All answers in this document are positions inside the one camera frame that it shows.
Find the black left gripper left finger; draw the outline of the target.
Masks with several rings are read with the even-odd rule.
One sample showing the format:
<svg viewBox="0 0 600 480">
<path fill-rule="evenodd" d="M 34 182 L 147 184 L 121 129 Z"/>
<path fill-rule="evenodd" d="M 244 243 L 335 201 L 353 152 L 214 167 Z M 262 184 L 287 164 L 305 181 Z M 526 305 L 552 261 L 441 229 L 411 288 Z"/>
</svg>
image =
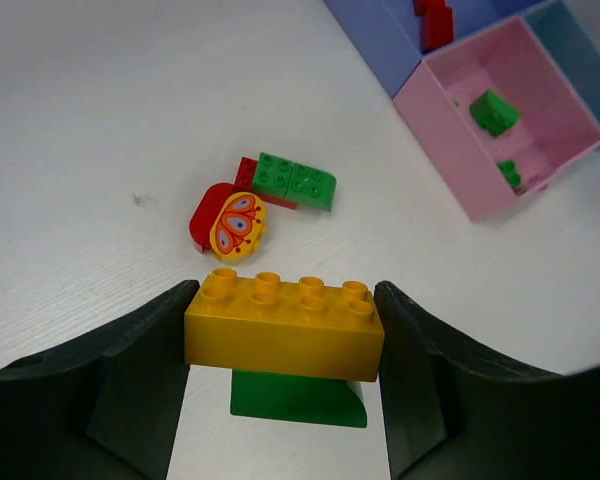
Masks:
<svg viewBox="0 0 600 480">
<path fill-rule="evenodd" d="M 183 281 L 0 369 L 0 479 L 164 479 L 189 367 Z"/>
</svg>

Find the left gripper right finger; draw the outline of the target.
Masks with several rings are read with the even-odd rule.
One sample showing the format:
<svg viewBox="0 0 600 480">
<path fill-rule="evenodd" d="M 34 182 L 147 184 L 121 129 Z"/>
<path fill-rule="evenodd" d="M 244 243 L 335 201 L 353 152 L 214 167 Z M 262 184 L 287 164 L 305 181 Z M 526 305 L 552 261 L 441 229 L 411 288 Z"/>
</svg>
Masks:
<svg viewBox="0 0 600 480">
<path fill-rule="evenodd" d="M 394 479 L 600 479 L 600 365 L 560 375 L 506 356 L 393 283 L 374 299 Z"/>
</svg>

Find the green sloped lego piece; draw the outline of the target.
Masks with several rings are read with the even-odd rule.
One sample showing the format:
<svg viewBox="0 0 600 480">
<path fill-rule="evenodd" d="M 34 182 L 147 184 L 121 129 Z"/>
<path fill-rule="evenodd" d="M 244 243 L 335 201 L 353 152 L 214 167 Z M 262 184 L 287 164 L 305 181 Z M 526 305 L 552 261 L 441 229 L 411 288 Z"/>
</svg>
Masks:
<svg viewBox="0 0 600 480">
<path fill-rule="evenodd" d="M 357 382 L 242 370 L 232 372 L 230 413 L 350 428 L 368 423 Z"/>
</svg>

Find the red yellow green stack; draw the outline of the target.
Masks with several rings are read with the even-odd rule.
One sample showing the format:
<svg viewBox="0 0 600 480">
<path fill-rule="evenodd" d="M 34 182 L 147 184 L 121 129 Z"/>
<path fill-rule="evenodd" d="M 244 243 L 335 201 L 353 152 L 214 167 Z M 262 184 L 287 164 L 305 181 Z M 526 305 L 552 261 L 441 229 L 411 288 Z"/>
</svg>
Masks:
<svg viewBox="0 0 600 480">
<path fill-rule="evenodd" d="M 273 272 L 213 270 L 184 314 L 190 365 L 320 379 L 375 381 L 384 329 L 368 287 L 284 282 Z"/>
</svg>

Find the small green lego brick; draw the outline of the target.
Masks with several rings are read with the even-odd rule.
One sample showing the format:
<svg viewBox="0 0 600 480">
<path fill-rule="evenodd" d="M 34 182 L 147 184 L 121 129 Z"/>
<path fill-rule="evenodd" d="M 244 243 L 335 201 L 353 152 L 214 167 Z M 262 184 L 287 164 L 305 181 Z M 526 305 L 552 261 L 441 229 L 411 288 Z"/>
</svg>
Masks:
<svg viewBox="0 0 600 480">
<path fill-rule="evenodd" d="M 513 159 L 498 162 L 497 167 L 512 190 L 518 192 L 524 189 L 522 177 Z"/>
</svg>

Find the long green lego brick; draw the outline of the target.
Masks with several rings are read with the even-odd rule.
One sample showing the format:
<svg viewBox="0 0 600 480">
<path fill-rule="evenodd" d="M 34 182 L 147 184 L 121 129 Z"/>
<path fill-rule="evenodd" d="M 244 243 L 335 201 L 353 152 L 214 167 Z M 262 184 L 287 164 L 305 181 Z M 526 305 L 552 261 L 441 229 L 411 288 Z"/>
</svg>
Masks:
<svg viewBox="0 0 600 480">
<path fill-rule="evenodd" d="M 256 193 L 330 212 L 337 180 L 334 175 L 283 157 L 261 152 L 252 188 Z"/>
</svg>

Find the green rounded lego piece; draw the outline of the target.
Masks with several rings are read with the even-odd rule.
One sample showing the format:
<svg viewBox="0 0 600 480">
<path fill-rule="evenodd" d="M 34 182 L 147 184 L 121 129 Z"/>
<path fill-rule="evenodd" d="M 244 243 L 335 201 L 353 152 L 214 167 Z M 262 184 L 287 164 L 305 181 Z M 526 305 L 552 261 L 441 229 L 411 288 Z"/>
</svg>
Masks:
<svg viewBox="0 0 600 480">
<path fill-rule="evenodd" d="M 516 125 L 520 111 L 491 89 L 487 89 L 469 107 L 474 122 L 494 138 Z"/>
</svg>

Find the red long lego brick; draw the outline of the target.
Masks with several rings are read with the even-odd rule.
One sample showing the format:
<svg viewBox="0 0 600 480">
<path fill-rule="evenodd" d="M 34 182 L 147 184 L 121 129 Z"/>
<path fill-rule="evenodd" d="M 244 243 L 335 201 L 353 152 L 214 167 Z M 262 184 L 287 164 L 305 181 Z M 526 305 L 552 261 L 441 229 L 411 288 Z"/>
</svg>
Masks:
<svg viewBox="0 0 600 480">
<path fill-rule="evenodd" d="M 414 13 L 421 20 L 420 44 L 425 53 L 454 41 L 453 9 L 445 0 L 414 0 Z"/>
</svg>

